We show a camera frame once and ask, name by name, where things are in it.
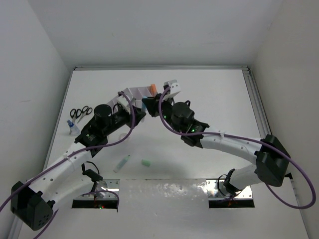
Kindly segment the black handled scissors left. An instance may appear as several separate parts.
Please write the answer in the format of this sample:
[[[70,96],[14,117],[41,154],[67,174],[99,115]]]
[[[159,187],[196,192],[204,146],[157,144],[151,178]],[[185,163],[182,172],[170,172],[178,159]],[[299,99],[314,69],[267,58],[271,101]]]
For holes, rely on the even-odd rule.
[[[79,118],[79,117],[81,116],[81,114],[82,114],[81,109],[72,109],[72,110],[70,111],[70,117],[71,117],[72,119],[77,119],[77,118]]]

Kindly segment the green marker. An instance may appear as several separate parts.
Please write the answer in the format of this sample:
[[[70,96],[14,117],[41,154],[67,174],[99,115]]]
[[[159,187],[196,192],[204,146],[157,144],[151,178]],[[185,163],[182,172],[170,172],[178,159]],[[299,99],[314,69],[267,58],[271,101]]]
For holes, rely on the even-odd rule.
[[[121,159],[121,161],[114,167],[113,172],[118,173],[123,168],[123,166],[128,162],[129,158],[130,158],[130,155],[127,155],[126,157]]]

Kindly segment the metal base plate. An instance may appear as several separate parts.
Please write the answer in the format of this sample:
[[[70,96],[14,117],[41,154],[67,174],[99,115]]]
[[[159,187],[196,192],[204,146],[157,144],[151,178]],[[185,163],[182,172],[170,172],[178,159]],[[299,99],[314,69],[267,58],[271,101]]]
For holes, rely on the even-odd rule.
[[[80,195],[75,200],[93,200],[94,197],[98,200],[116,200],[119,195],[120,181],[119,180],[104,180],[97,182],[91,189],[91,192],[101,191],[97,195]]]
[[[224,199],[233,199],[233,200],[253,200],[253,193],[250,186],[247,186],[243,190],[236,192],[236,196],[231,196],[228,193],[220,192],[221,187],[223,186],[224,179],[207,179],[206,180],[206,189],[208,198],[210,200],[224,200]]]

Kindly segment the white front cover board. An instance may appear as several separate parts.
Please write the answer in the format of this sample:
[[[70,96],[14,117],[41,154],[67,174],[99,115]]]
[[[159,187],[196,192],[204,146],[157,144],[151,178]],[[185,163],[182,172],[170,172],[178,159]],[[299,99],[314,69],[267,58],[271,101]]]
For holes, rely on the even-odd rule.
[[[21,239],[306,239],[301,213],[263,185],[242,200],[213,203],[195,180],[121,180],[118,209],[61,208],[43,234]]]

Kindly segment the orange marker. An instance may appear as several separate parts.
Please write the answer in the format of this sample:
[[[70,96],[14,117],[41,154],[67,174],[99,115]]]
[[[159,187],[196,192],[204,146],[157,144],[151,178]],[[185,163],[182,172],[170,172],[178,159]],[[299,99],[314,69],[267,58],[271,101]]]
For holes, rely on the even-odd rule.
[[[156,96],[156,94],[157,94],[157,89],[156,89],[156,85],[155,84],[151,84],[151,94],[153,96]]]

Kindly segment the green marker cap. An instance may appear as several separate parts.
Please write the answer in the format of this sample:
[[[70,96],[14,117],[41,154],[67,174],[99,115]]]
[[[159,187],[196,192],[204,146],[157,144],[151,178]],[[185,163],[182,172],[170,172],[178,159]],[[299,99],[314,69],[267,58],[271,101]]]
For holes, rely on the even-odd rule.
[[[146,167],[150,167],[151,163],[148,160],[141,160],[141,164]]]

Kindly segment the black handled scissors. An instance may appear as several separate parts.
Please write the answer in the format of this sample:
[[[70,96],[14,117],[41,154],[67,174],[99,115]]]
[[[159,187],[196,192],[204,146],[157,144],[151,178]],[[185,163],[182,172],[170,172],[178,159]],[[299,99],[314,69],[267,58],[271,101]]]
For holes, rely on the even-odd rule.
[[[78,120],[78,123],[83,119],[83,117],[88,116],[92,111],[93,111],[93,109],[91,107],[84,106],[81,110],[81,116]]]
[[[71,117],[72,119],[77,119],[77,118],[79,118],[79,117],[81,116],[81,114],[82,114],[81,109],[72,109],[72,110],[70,111],[70,117]]]

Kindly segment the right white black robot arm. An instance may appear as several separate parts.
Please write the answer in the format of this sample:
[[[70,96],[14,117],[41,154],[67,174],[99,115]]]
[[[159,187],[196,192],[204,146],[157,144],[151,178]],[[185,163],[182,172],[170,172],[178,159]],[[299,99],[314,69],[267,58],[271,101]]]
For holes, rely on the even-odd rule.
[[[160,94],[144,97],[143,105],[152,117],[160,116],[172,130],[180,133],[181,140],[189,146],[219,150],[250,162],[241,169],[231,169],[218,191],[224,197],[235,197],[247,186],[265,183],[280,187],[289,165],[289,155],[280,141],[268,134],[265,138],[249,141],[231,138],[221,133],[209,134],[209,125],[194,118],[190,101],[177,102],[167,99],[160,102]]]

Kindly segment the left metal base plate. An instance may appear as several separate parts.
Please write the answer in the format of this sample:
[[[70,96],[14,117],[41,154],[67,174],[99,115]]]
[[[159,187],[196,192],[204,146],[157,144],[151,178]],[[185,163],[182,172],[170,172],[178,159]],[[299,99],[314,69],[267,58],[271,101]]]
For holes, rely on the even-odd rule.
[[[120,181],[119,180],[104,180],[97,182],[91,189],[91,192],[101,191],[97,195],[80,195],[75,200],[93,200],[94,197],[98,200],[116,200],[119,195]]]

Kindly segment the aluminium frame rail back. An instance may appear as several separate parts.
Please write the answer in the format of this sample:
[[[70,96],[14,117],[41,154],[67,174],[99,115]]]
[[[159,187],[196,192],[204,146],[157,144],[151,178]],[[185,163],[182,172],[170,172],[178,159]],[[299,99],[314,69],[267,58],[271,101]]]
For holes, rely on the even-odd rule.
[[[74,71],[102,71],[102,70],[242,70],[249,71],[248,66],[227,65],[137,65],[137,66],[76,66]]]

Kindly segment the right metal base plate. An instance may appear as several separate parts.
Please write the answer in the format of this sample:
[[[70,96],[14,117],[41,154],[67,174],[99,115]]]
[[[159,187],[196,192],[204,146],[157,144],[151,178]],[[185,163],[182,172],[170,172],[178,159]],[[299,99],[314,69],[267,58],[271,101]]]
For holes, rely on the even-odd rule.
[[[207,179],[206,180],[206,189],[208,198],[210,200],[224,200],[224,199],[233,199],[233,200],[253,200],[253,193],[250,186],[247,186],[243,190],[236,192],[236,196],[231,196],[228,193],[220,192],[221,187],[223,186],[224,179]]]

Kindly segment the white organizer lying tilted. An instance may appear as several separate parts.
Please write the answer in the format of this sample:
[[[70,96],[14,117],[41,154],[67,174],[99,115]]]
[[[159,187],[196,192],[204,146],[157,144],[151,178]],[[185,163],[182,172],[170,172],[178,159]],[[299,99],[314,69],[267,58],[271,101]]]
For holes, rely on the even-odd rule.
[[[123,92],[123,91],[130,91],[130,90],[129,90],[129,88],[125,88],[124,90],[122,90],[122,92]],[[113,97],[110,101],[108,101],[106,104],[109,105],[110,107],[113,107],[115,104],[117,104],[116,99],[117,99],[118,96],[119,96],[119,95],[116,95],[116,96]]]

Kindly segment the clear glue bottle blue cap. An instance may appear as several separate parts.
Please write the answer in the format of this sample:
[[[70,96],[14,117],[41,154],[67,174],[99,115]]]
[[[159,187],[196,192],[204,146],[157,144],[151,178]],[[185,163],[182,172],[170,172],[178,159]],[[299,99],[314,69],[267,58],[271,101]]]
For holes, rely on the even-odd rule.
[[[79,135],[80,134],[80,129],[72,121],[67,120],[67,124],[69,126],[69,135]]]

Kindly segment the black handled scissors right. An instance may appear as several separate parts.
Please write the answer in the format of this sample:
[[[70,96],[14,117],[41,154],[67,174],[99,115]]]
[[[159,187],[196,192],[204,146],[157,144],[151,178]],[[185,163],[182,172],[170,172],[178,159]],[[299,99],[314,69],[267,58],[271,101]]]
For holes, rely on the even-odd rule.
[[[84,106],[81,110],[81,116],[78,120],[78,123],[83,119],[83,117],[88,116],[92,111],[93,111],[93,109],[91,107]]]

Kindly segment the blue marker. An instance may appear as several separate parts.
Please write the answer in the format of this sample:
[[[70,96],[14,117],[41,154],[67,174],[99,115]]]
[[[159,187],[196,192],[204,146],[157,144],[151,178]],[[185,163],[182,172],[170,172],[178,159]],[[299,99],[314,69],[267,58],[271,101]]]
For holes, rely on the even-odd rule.
[[[147,108],[146,108],[146,106],[145,106],[145,104],[144,104],[144,102],[142,101],[142,107],[141,107],[141,110],[143,111],[143,112],[146,112],[146,110],[147,110]]]

